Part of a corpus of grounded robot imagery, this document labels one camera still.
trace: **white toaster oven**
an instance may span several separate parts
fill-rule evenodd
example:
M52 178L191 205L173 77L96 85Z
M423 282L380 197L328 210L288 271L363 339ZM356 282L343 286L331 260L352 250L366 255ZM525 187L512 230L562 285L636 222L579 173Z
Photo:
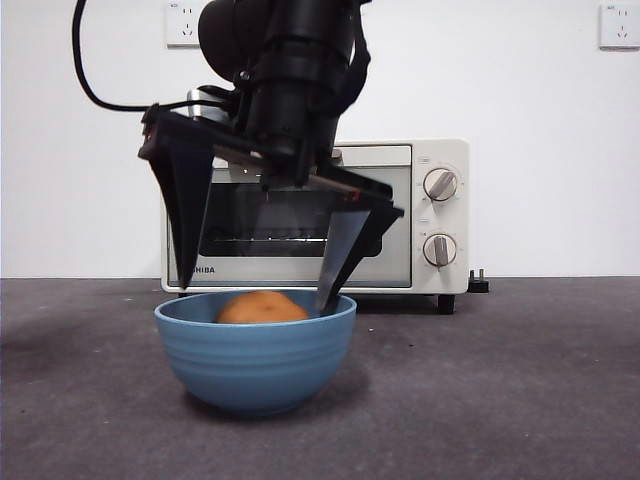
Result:
M440 294L468 286L469 147L459 139L338 143L343 166L393 187L404 209L341 292ZM260 189L259 173L214 161L200 255L179 287L170 225L162 221L162 286L196 293L309 288L320 274L331 201L314 189Z

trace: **control knob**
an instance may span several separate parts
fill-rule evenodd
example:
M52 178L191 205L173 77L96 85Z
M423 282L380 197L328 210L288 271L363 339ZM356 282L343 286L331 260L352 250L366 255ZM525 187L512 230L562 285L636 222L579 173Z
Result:
M432 235L424 242L422 253L434 267L446 267L456 258L456 242L449 235Z
M431 200L444 202L456 193L458 179L451 170L436 168L424 177L422 187Z

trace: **black cable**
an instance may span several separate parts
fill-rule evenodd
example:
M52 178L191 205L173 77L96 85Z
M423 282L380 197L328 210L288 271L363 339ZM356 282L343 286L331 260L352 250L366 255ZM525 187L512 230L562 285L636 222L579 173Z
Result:
M82 20L82 13L84 12L85 4L87 0L78 0L76 3L75 11L73 12L73 22L71 24L71 43L73 46L73 63L76 68L76 75L78 77L78 81L84 90L84 93L87 94L87 97L98 105L99 107L106 108L108 110L114 110L117 112L145 112L149 108L149 105L117 105L114 103L105 102L98 98L98 96L93 93L89 82L87 82L87 77L84 73L84 68L82 66L82 52L80 50L80 22ZM173 110L174 108L180 107L188 107L191 105L205 105L208 107L220 107L225 108L227 104L225 102L213 102L210 100L186 100L184 102L175 102L169 103L165 105L160 105L160 109L162 110Z

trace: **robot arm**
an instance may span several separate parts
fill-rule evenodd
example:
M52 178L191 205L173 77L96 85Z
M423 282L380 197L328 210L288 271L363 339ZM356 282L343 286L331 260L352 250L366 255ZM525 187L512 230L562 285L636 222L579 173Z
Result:
M139 152L162 190L183 288L193 275L206 209L216 208L207 205L215 156L259 168L265 191L312 185L340 192L318 283L319 309L331 304L368 245L403 214L393 206L390 186L332 159L338 119L366 80L370 57L360 7L368 1L214 0L204 8L202 52L235 88L203 86L180 104L206 105L206 115L147 108ZM74 17L78 70L76 26Z

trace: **white wall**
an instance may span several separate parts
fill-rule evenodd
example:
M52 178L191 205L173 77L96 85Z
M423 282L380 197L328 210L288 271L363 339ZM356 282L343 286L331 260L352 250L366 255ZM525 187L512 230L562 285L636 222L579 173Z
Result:
M74 0L4 0L5 277L158 276L159 194L140 118L75 79ZM640 274L640 52L597 49L596 0L374 0L373 55L339 138L464 137L472 266L491 275ZM114 102L222 84L163 47L160 0L89 0L88 77Z

